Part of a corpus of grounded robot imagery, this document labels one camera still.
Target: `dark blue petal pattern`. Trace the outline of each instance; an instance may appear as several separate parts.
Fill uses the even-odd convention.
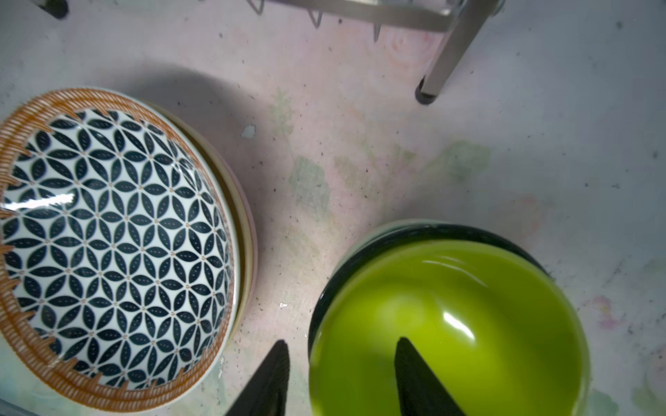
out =
[[[37,131],[6,202],[71,195],[0,220],[15,296],[51,350],[130,389],[190,369],[229,314],[230,240],[187,149],[120,111],[80,110]]]

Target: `ceramic bowl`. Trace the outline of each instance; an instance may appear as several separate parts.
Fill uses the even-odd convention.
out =
[[[236,230],[238,230],[238,247],[240,248],[239,264],[240,269],[242,270],[240,274],[240,301],[238,302],[238,312],[236,313],[234,325],[231,328],[230,337],[233,338],[236,332],[240,329],[245,309],[250,303],[250,298],[256,282],[258,248],[256,228],[254,227],[254,219],[252,218],[250,204],[236,178],[236,175],[234,175],[234,172],[219,152],[210,145],[209,140],[206,140],[201,134],[193,129],[193,127],[172,112],[169,112],[167,109],[155,103],[149,104],[178,127],[178,129],[180,129],[180,131],[196,147],[199,153],[202,154],[208,163],[208,166],[213,169],[213,174],[220,184],[224,197],[229,202],[231,216],[236,225]]]
[[[468,416],[583,411],[589,354],[573,308],[529,254],[492,233],[390,224],[346,256],[310,322],[315,416],[399,415],[402,336]]]
[[[0,329],[83,405],[165,405],[212,368],[238,307],[238,242],[199,151],[139,101],[41,95],[0,126]]]

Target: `table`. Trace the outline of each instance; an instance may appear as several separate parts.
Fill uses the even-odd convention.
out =
[[[666,414],[666,3],[512,0],[437,101],[414,86],[440,35],[267,3],[25,0],[0,17],[0,116],[50,89],[153,101],[219,149],[256,220],[259,275],[241,331],[190,395],[146,415],[222,415],[277,339],[287,413],[311,414],[307,329],[335,263],[400,218],[485,228],[552,274],[587,334],[590,415]],[[0,397],[99,414],[38,382],[0,342]]]

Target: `patterned bowl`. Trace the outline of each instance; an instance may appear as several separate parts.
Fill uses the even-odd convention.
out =
[[[0,330],[83,405],[165,405],[212,368],[238,305],[238,242],[206,162],[124,95],[41,95],[0,126]]]
[[[250,297],[254,291],[256,283],[256,272],[258,265],[258,245],[256,239],[256,228],[252,218],[250,203],[245,197],[240,182],[231,170],[231,167],[222,158],[222,156],[210,145],[210,142],[203,138],[193,127],[181,120],[175,114],[167,109],[155,104],[147,103],[153,109],[158,111],[167,120],[171,121],[187,137],[190,142],[201,153],[208,165],[213,170],[215,177],[222,188],[224,198],[229,203],[229,210],[236,226],[236,235],[238,238],[238,247],[240,248],[239,267],[240,273],[240,295],[238,296],[238,312],[236,320],[231,328],[230,338],[233,338],[239,331],[243,322],[245,309],[250,303]]]

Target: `orange striped rim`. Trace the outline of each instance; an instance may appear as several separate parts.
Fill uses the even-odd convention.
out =
[[[206,169],[198,157],[191,152],[191,145],[179,132],[153,111],[131,99],[109,91],[90,88],[51,91],[41,95],[18,108],[0,126],[0,198],[6,187],[16,182],[11,174],[16,157],[20,153],[30,154],[30,151],[25,148],[30,136],[36,130],[52,132],[53,129],[49,127],[48,123],[60,114],[67,114],[79,120],[76,112],[87,108],[97,109],[103,114],[107,114],[108,110],[119,110],[136,120],[145,120],[161,129],[169,139],[178,143],[189,154],[194,165],[208,182],[216,203],[218,206],[222,206],[220,196],[212,185],[213,182],[208,177]],[[12,215],[13,213],[10,211],[0,210],[0,218],[8,218]],[[221,209],[220,215],[223,218],[225,231],[230,236],[227,218]],[[12,246],[0,245],[0,254],[12,249]],[[231,254],[229,257],[233,268],[233,253]],[[153,381],[149,388],[127,390],[129,381],[125,381],[120,388],[101,385],[99,384],[101,373],[93,378],[87,377],[73,369],[77,363],[76,358],[62,361],[58,355],[53,353],[49,345],[53,343],[54,339],[40,337],[28,323],[28,319],[34,315],[34,312],[21,312],[19,302],[13,293],[14,288],[20,283],[20,278],[9,277],[5,257],[0,256],[0,331],[5,336],[7,343],[37,377],[61,395],[88,407],[113,412],[138,412],[154,409],[177,399],[193,387],[214,363],[215,357],[222,347],[234,302],[233,295],[228,296],[227,312],[223,321],[220,322],[217,338],[204,351],[199,362],[186,373],[181,368],[172,381],[161,386],[156,386],[156,381]],[[234,293],[235,283],[231,279],[228,287],[230,294]]]

